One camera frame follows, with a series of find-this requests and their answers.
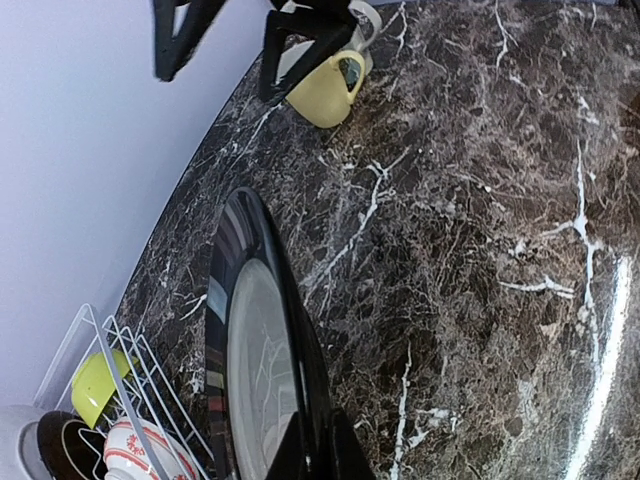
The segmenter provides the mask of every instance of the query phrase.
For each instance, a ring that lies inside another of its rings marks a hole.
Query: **dish rack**
[[[45,375],[44,387],[41,387],[41,390],[51,384],[56,370],[63,362],[67,347],[83,328],[86,329],[87,324],[94,327],[95,336],[90,340],[81,360],[75,367],[73,375],[64,386],[63,392],[58,398],[56,410],[64,409],[65,405],[69,404],[72,380],[85,360],[93,352],[102,351],[107,360],[117,392],[114,394],[109,407],[103,412],[99,423],[100,426],[96,430],[106,437],[109,428],[113,426],[117,419],[127,415],[158,478],[160,480],[172,480],[163,469],[151,447],[149,439],[143,433],[142,425],[138,419],[145,418],[153,422],[161,431],[165,440],[167,440],[167,444],[176,458],[176,463],[183,470],[184,478],[192,479],[186,471],[184,463],[178,460],[178,452],[172,442],[169,441],[170,437],[178,441],[189,453],[199,471],[200,479],[213,480],[215,476],[211,476],[205,466],[206,464],[214,464],[213,453],[182,405],[144,334],[139,330],[134,332],[128,326],[121,327],[113,315],[107,317],[103,322],[99,322],[96,320],[95,309],[91,305],[84,304],[80,307]],[[118,374],[112,354],[112,349],[114,348],[121,350],[129,363],[131,370],[125,378],[121,378]],[[87,443],[89,448],[95,451],[83,435],[80,435],[80,438]],[[194,454],[194,448],[200,453],[201,459],[203,455],[209,457],[208,459],[204,458],[205,465]],[[102,452],[96,453],[102,458]],[[94,478],[95,480],[100,480],[95,473]]]

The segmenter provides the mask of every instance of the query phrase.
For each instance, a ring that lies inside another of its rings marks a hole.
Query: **countertop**
[[[266,108],[252,67],[119,317],[142,323],[201,420],[210,242],[226,196],[249,185],[281,230],[336,403],[380,478],[394,462],[404,479],[634,478],[633,12],[466,2],[380,13],[375,69],[335,129]]]

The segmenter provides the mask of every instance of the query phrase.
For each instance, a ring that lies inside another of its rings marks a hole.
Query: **red and white bowl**
[[[169,478],[199,480],[198,469],[182,445],[168,435],[165,438],[153,423],[142,419],[139,421]],[[171,442],[177,457],[173,455],[167,440]],[[109,430],[104,444],[104,462],[109,469],[105,480],[159,480],[128,417],[122,417]]]

